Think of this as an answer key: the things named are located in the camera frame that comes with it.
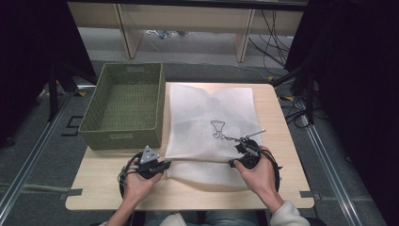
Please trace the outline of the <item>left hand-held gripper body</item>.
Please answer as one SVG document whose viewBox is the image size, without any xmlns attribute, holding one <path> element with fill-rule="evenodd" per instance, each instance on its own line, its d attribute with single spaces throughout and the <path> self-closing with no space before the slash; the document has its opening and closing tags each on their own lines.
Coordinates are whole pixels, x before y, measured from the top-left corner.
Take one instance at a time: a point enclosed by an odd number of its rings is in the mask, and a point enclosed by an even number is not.
<svg viewBox="0 0 399 226">
<path fill-rule="evenodd" d="M 145 179 L 150 179 L 157 173 L 163 171 L 163 163 L 158 161 L 160 154 L 150 146 L 146 146 L 140 153 L 138 163 L 138 173 Z"/>
</svg>

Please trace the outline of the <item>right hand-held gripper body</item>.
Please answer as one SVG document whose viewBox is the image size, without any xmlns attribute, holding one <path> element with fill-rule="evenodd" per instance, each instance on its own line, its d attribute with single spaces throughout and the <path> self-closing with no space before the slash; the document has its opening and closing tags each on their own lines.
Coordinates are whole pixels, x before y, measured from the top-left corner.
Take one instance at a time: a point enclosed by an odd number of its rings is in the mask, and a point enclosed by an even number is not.
<svg viewBox="0 0 399 226">
<path fill-rule="evenodd" d="M 239 138 L 226 137 L 227 140 L 233 140 L 236 142 L 234 148 L 242 155 L 240 158 L 237 158 L 237 161 L 249 170 L 256 167 L 261 159 L 261 148 L 258 143 L 252 139 L 252 137 L 263 132 L 264 129 L 254 134 L 244 135 Z"/>
</svg>

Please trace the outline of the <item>green woven basket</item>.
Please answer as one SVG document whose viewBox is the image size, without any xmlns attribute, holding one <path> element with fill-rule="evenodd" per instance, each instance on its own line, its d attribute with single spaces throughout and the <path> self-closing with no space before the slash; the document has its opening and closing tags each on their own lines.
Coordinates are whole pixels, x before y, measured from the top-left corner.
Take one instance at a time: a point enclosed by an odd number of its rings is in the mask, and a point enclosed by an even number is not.
<svg viewBox="0 0 399 226">
<path fill-rule="evenodd" d="M 161 63 L 106 63 L 79 133 L 93 151 L 158 148 L 165 96 Z"/>
</svg>

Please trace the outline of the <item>white mesh laundry bag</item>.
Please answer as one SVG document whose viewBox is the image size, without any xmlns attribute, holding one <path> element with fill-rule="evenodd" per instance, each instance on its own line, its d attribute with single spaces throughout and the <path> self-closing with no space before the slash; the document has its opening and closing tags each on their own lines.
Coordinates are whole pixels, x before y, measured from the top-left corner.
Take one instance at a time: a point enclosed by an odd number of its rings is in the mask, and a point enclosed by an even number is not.
<svg viewBox="0 0 399 226">
<path fill-rule="evenodd" d="M 173 85 L 166 176 L 197 189 L 244 190 L 245 182 L 229 161 L 241 156 L 236 140 L 251 135 L 261 143 L 260 130 L 251 88 L 208 92 Z"/>
</svg>

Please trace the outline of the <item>person's left hand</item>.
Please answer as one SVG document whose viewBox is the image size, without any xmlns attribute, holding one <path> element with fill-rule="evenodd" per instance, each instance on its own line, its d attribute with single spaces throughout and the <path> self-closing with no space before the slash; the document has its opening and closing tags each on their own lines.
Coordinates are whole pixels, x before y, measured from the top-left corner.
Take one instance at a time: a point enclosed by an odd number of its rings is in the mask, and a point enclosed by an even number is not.
<svg viewBox="0 0 399 226">
<path fill-rule="evenodd" d="M 124 180 L 122 202 L 131 206 L 137 206 L 147 198 L 152 188 L 162 177 L 163 173 L 157 173 L 152 178 L 145 179 L 135 169 L 129 167 Z"/>
</svg>

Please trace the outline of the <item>person's right hand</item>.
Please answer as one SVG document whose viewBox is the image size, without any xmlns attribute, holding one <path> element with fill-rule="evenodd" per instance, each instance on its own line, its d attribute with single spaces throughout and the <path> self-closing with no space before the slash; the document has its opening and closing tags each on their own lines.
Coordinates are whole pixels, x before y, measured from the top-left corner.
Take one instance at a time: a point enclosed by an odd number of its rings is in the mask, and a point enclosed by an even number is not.
<svg viewBox="0 0 399 226">
<path fill-rule="evenodd" d="M 275 214 L 284 204 L 284 200 L 276 189 L 276 177 L 272 162 L 269 160 L 270 151 L 261 146 L 264 155 L 253 169 L 247 169 L 238 160 L 234 161 L 247 187 L 254 192 L 271 214 Z"/>
</svg>

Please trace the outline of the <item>black metal stand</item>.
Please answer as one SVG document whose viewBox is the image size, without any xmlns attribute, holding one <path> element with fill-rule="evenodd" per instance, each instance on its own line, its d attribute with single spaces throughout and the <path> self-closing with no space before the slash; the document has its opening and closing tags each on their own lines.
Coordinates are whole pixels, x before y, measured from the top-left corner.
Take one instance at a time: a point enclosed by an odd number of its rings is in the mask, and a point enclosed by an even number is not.
<svg viewBox="0 0 399 226">
<path fill-rule="evenodd" d="M 314 124 L 313 100 L 314 100 L 314 79 L 312 68 L 309 63 L 302 63 L 300 66 L 285 74 L 283 77 L 273 81 L 271 85 L 276 88 L 284 82 L 294 79 L 291 86 L 291 93 L 294 96 L 304 95 L 306 97 L 305 115 L 309 124 Z"/>
<path fill-rule="evenodd" d="M 92 65 L 90 65 L 90 69 L 87 72 L 65 62 L 57 62 L 51 65 L 48 73 L 48 89 L 50 93 L 50 115 L 48 121 L 52 121 L 58 112 L 57 85 L 60 85 L 67 93 L 77 91 L 78 87 L 73 80 L 74 76 L 78 76 L 92 85 L 96 85 L 98 82 Z"/>
</svg>

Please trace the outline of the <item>grey floor tape strip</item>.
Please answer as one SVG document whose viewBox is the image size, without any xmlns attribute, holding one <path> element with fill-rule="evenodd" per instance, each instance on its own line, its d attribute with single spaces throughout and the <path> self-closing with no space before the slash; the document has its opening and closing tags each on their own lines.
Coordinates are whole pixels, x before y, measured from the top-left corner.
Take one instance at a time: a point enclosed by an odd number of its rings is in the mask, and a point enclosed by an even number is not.
<svg viewBox="0 0 399 226">
<path fill-rule="evenodd" d="M 27 184 L 22 186 L 20 192 L 24 194 L 57 194 L 60 200 L 66 200 L 68 197 L 81 196 L 83 194 L 83 189 Z"/>
</svg>

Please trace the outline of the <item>dark curtain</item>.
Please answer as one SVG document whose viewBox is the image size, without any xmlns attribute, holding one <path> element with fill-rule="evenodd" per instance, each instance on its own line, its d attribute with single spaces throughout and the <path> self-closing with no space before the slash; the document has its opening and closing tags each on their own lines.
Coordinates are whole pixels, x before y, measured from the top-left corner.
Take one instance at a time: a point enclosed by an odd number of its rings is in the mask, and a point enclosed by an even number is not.
<svg viewBox="0 0 399 226">
<path fill-rule="evenodd" d="M 331 19 L 314 65 L 323 107 L 388 226 L 399 226 L 399 0 L 308 0 L 286 70 Z"/>
<path fill-rule="evenodd" d="M 14 143 L 57 62 L 92 65 L 67 0 L 0 0 L 0 147 Z"/>
</svg>

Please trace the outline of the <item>light wooden shelf unit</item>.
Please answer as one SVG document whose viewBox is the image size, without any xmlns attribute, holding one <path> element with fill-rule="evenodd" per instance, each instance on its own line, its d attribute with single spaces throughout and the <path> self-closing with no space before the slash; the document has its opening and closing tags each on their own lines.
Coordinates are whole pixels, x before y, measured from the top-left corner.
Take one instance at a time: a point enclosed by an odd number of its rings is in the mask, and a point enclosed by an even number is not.
<svg viewBox="0 0 399 226">
<path fill-rule="evenodd" d="M 233 34 L 236 58 L 245 60 L 248 36 L 267 34 L 293 36 L 303 13 L 276 9 L 199 8 L 147 6 L 68 0 L 79 27 L 115 28 L 122 36 L 125 53 L 136 55 L 145 30 L 175 30 Z"/>
</svg>

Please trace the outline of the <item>aluminium floor rail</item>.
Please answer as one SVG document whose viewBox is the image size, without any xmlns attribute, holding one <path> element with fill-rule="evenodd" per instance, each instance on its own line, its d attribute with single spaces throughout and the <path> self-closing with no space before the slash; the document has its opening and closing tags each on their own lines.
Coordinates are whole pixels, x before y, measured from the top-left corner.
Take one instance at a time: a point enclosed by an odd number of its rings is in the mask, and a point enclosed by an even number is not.
<svg viewBox="0 0 399 226">
<path fill-rule="evenodd" d="M 13 181 L 7 186 L 4 196 L 0 200 L 0 224 L 7 218 L 8 213 L 20 196 L 25 182 L 27 181 L 33 169 L 36 167 L 44 148 L 46 147 L 50 137 L 53 135 L 58 125 L 59 119 L 63 116 L 64 110 L 72 96 L 78 91 L 94 88 L 94 85 L 79 85 L 77 91 L 66 93 L 60 104 L 56 105 L 56 114 L 50 121 L 46 123 L 43 131 L 40 133 L 40 137 L 31 149 L 27 158 L 24 160 L 24 163 L 22 164 Z"/>
<path fill-rule="evenodd" d="M 306 116 L 302 116 L 301 120 L 307 124 L 307 132 L 311 143 L 315 148 L 316 154 L 321 162 L 321 165 L 326 173 L 327 179 L 330 183 L 332 191 L 341 207 L 343 215 L 349 226 L 363 226 L 363 222 L 359 217 L 355 204 L 351 201 L 349 194 L 343 186 L 342 180 L 339 178 L 333 163 L 327 153 L 327 149 L 320 138 L 315 126 L 310 123 Z"/>
</svg>

